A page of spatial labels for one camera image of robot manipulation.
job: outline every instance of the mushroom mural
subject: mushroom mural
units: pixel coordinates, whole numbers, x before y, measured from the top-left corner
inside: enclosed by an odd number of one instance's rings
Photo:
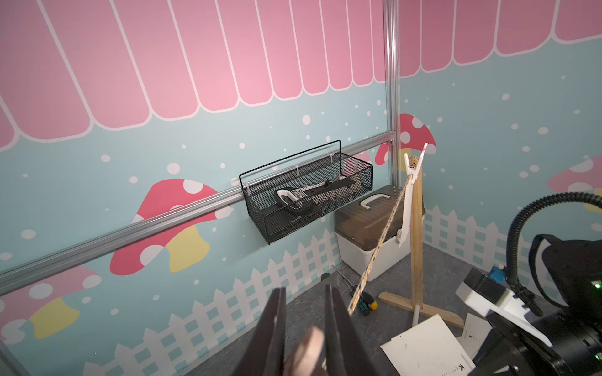
[[[152,218],[215,193],[217,191],[211,187],[193,180],[162,180],[150,188],[132,223]],[[195,225],[225,218],[232,210],[228,205],[116,250],[111,259],[111,272],[118,276],[134,274],[151,262],[163,248],[167,248],[169,252],[169,270],[173,273],[196,264],[209,252],[209,244],[200,237]]]
[[[569,168],[548,180],[548,187],[557,192],[594,191],[602,196],[602,154]],[[602,214],[594,205],[585,208]]]
[[[102,278],[94,271],[77,266],[33,285],[9,292],[0,298],[0,339],[7,345],[25,338],[20,328],[31,321],[37,339],[44,339],[73,324],[79,311],[63,297],[97,286]]]
[[[426,147],[427,154],[435,154],[437,152],[437,144],[433,135],[430,133],[428,126],[424,125],[416,116],[409,114],[399,115],[399,168],[405,170],[403,163],[403,155],[410,154],[411,149],[420,150],[424,147],[424,143],[428,143]],[[389,159],[389,145],[381,144],[376,158],[374,159],[377,165],[384,165]]]

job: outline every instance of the white bracket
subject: white bracket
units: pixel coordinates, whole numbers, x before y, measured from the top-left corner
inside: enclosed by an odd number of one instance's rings
[[[420,158],[418,159],[418,163],[416,167],[410,167],[410,161],[408,158],[408,154],[405,153],[403,155],[403,159],[406,163],[406,171],[408,172],[408,176],[412,176],[406,186],[406,195],[403,199],[403,224],[402,231],[397,232],[397,241],[399,242],[399,247],[402,246],[402,242],[404,242],[408,238],[408,234],[410,233],[410,220],[412,217],[412,193],[414,192],[414,183],[416,183],[416,179],[418,179],[418,174],[420,173],[420,167],[422,167],[422,161],[424,159],[424,153],[426,151],[426,146],[428,143],[424,144],[422,148],[422,153],[420,153]]]

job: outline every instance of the cardboard sheet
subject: cardboard sheet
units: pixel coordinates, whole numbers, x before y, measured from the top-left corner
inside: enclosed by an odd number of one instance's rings
[[[439,315],[381,346],[401,376],[464,376],[474,363]]]
[[[466,316],[464,331],[462,336],[458,337],[458,342],[470,356],[470,359],[474,359],[474,356],[479,352],[490,330],[491,325],[487,320],[470,313]]]

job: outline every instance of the white plastic container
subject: white plastic container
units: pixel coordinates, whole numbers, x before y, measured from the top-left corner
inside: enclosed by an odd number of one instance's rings
[[[374,249],[364,251],[354,243],[345,239],[345,237],[341,236],[339,233],[337,233],[337,241],[339,251],[341,252],[341,259],[361,276],[366,270],[366,267],[368,267]],[[410,253],[409,239],[402,242],[401,247],[399,245],[397,236],[393,236],[382,244],[378,256],[376,257],[376,260],[374,260],[372,271],[370,271],[370,274],[368,275],[368,282],[384,273],[388,268],[395,265]]]

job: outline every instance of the wooden base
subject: wooden base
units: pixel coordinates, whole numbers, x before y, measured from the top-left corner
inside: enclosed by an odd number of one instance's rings
[[[381,292],[378,295],[379,299],[384,301],[385,303],[392,304],[395,307],[407,309],[408,311],[413,312],[414,306],[412,305],[412,300],[408,298],[401,297],[399,295],[392,294],[390,292]],[[435,316],[439,315],[449,325],[453,325],[460,329],[464,328],[464,320],[460,316],[455,313],[451,313],[441,308],[429,306],[428,304],[423,304],[420,309],[420,313],[425,316]]]

